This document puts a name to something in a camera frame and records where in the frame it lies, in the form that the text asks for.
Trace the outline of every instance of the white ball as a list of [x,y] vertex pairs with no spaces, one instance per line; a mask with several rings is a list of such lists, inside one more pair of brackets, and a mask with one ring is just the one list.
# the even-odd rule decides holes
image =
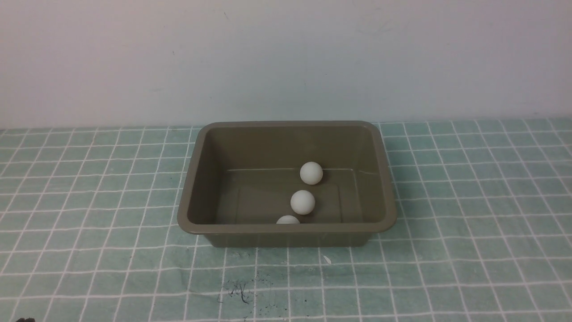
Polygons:
[[322,171],[319,164],[316,162],[306,162],[302,168],[300,168],[300,179],[305,184],[315,185],[324,176],[324,171]]
[[300,223],[298,218],[290,215],[282,216],[276,223]]
[[316,199],[307,190],[300,190],[295,192],[290,199],[290,207],[298,215],[307,215],[314,210],[316,206]]

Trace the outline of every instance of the grid tablecloth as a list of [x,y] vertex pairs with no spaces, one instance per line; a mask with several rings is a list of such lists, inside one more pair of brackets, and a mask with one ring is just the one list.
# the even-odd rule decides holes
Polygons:
[[362,248],[182,232],[199,127],[0,133],[0,320],[572,321],[572,119],[376,123],[399,219]]

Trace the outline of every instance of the white wall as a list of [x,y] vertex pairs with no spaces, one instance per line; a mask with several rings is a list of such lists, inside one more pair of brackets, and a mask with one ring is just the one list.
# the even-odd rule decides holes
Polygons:
[[0,128],[572,112],[570,0],[0,1]]

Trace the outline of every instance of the plastic tray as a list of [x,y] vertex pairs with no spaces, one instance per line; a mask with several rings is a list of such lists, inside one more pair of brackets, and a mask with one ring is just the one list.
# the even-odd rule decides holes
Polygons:
[[[318,162],[309,186],[300,167]],[[195,142],[177,220],[215,247],[360,246],[396,221],[378,129],[362,121],[213,123]],[[316,206],[296,215],[290,198],[308,190]],[[277,225],[284,215],[301,224]]]

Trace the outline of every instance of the teal grid mat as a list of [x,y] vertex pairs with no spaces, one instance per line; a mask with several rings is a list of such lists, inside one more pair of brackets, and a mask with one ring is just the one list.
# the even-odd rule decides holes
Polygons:
[[398,221],[322,249],[183,233],[199,128],[0,131],[0,320],[572,321],[572,119],[378,126]]

